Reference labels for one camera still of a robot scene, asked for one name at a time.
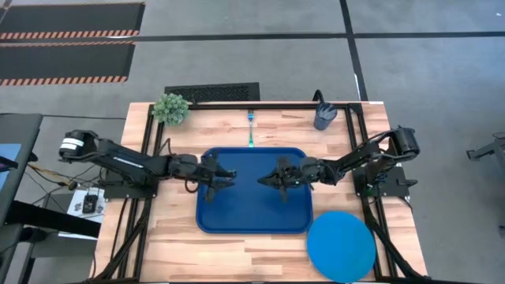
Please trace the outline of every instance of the blue disc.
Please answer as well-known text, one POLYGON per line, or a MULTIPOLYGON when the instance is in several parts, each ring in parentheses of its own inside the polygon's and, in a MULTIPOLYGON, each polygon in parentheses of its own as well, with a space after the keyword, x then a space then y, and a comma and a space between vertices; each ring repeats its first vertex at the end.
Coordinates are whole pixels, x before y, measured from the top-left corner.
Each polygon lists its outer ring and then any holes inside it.
POLYGON ((367 226, 349 213, 333 211, 316 219, 307 251, 317 270, 335 282, 356 282, 372 269, 376 243, 367 226))

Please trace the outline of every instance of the wooden tabletop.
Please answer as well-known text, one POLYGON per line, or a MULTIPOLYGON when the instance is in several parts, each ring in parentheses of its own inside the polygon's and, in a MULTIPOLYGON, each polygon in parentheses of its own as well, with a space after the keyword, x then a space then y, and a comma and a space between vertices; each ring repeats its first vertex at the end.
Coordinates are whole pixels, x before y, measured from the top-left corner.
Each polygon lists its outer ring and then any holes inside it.
MULTIPOLYGON (((389 130, 382 103, 362 105, 369 136, 389 130)), ((149 103, 130 104, 122 145, 140 151, 148 106, 149 103)), ((322 132, 313 128, 313 119, 314 110, 255 110, 254 143, 257 147, 296 147, 307 156, 325 159, 338 159, 351 151, 343 113, 322 132)), ((354 121, 359 133, 357 119, 354 121)), ((154 125, 149 154, 153 151, 155 128, 154 125)), ((247 110, 194 110, 182 125, 165 128, 162 141, 167 137, 171 138, 172 152, 179 154, 200 156, 218 146, 246 147, 249 142, 247 110)), ((314 184, 314 188, 314 218, 325 211, 347 211, 363 219, 351 174, 336 187, 314 184)), ((383 203, 391 240, 412 267, 426 275, 410 209, 395 197, 383 198, 383 203)), ((107 204, 96 246, 97 272, 109 262, 122 204, 123 200, 107 204)), ((139 206, 137 217, 142 207, 139 206)), ((117 248, 123 241, 128 212, 129 203, 117 248)), ((160 184, 149 218, 141 281, 327 281, 309 261, 306 234, 206 234, 196 225, 195 213, 196 194, 187 193, 182 181, 160 184)), ((383 274, 388 275, 383 247, 380 241, 377 243, 383 274)), ((134 244, 126 275, 133 274, 136 251, 137 244, 134 244)), ((365 279, 373 279, 372 271, 365 279)))

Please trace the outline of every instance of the succulent plant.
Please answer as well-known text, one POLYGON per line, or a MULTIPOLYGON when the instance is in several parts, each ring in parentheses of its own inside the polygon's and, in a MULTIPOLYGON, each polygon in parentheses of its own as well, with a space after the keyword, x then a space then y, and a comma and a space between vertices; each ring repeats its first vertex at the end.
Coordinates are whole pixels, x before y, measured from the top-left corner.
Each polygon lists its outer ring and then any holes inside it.
POLYGON ((180 125, 189 114, 188 102, 182 95, 163 94, 155 103, 152 115, 165 125, 180 125))

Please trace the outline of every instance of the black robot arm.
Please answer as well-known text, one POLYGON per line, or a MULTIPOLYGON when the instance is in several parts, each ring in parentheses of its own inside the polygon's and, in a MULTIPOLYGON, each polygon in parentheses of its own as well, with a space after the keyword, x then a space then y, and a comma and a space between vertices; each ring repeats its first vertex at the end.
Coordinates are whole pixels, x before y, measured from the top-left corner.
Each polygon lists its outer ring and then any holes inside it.
POLYGON ((235 177, 234 170, 224 170, 216 161, 217 155, 202 156, 201 162, 195 155, 169 154, 150 156, 101 139, 92 131, 73 130, 65 134, 59 149, 63 162, 91 162, 122 177, 121 183, 143 188, 158 180, 176 178, 209 186, 208 201, 214 192, 233 185, 229 179, 235 177))
POLYGON ((398 127, 370 138, 338 160, 306 157, 300 161, 300 167, 296 167, 287 158, 280 157, 275 169, 258 182, 279 190, 286 201, 289 188, 313 182, 337 185, 348 171, 364 166, 369 186, 377 186, 396 163, 414 159, 418 154, 414 130, 398 127), (386 138, 389 138, 389 148, 383 150, 380 143, 386 138))

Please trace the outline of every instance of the blue tray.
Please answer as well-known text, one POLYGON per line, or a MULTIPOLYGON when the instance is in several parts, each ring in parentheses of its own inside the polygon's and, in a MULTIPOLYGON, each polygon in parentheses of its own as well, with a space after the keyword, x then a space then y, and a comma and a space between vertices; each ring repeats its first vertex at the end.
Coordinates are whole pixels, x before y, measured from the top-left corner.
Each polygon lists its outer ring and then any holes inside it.
POLYGON ((283 203, 278 190, 257 182, 269 174, 279 156, 300 165, 305 153, 297 148, 212 148, 219 164, 236 170, 234 186, 218 191, 212 203, 204 200, 206 185, 198 188, 196 223, 207 233, 219 234, 301 234, 312 223, 310 188, 288 189, 283 203))

